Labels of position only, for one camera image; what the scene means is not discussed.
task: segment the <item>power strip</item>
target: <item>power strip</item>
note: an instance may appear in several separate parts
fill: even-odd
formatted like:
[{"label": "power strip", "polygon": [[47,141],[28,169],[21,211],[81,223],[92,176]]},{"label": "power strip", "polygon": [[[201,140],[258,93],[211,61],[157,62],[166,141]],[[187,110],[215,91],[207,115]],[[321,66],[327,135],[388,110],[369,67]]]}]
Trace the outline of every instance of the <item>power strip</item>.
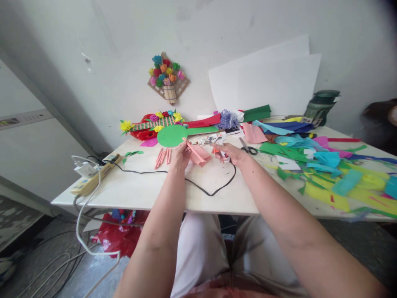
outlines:
[{"label": "power strip", "polygon": [[[113,161],[114,163],[119,163],[122,160],[120,154],[110,155],[104,161]],[[106,163],[104,166],[99,166],[100,168],[100,178],[103,180],[111,169],[115,167],[114,163]],[[94,190],[94,188],[99,183],[99,175],[96,173],[89,179],[83,179],[79,181],[70,191],[74,195],[86,196]]]}]

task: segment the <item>craft stick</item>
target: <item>craft stick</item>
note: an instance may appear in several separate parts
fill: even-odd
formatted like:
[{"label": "craft stick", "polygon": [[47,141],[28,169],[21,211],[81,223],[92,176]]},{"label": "craft stick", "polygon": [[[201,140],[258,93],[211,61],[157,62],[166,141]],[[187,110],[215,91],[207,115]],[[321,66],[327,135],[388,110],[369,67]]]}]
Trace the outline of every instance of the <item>craft stick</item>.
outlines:
[{"label": "craft stick", "polygon": [[196,150],[194,150],[193,146],[189,143],[189,141],[186,142],[187,146],[191,149],[192,154],[196,154],[200,162],[205,162],[205,160],[201,157],[200,154],[197,153]]}]

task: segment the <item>white paper sheet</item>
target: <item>white paper sheet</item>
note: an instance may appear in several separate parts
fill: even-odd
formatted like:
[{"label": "white paper sheet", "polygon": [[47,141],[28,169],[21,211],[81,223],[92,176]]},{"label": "white paper sheet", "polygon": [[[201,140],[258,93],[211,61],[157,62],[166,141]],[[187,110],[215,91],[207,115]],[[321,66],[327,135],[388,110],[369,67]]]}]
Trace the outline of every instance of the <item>white paper sheet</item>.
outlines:
[{"label": "white paper sheet", "polygon": [[266,104],[272,115],[303,115],[313,96],[321,54],[240,68],[237,105],[248,110]]},{"label": "white paper sheet", "polygon": [[237,72],[241,66],[308,55],[309,36],[303,35],[211,69],[208,73],[217,110],[221,112],[223,109],[230,111],[242,109],[237,104]]}]

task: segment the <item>person's lap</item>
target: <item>person's lap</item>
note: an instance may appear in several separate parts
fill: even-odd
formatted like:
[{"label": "person's lap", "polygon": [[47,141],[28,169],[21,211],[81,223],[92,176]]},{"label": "person's lap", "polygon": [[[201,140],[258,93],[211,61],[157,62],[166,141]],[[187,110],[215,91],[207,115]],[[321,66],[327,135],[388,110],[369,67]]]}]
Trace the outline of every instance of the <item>person's lap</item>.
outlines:
[{"label": "person's lap", "polygon": [[[261,216],[241,216],[234,238],[231,272],[281,297],[307,297]],[[230,271],[226,246],[215,214],[188,212],[179,233],[172,298]]]}]

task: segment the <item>blue paper strip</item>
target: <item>blue paper strip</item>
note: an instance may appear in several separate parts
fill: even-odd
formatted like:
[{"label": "blue paper strip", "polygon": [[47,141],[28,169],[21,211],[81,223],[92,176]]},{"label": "blue paper strip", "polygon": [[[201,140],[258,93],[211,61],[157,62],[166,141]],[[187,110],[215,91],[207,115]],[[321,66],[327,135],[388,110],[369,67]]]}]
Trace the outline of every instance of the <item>blue paper strip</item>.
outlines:
[{"label": "blue paper strip", "polygon": [[332,191],[337,195],[345,196],[363,177],[363,173],[356,170],[349,170],[347,174],[332,187]]}]

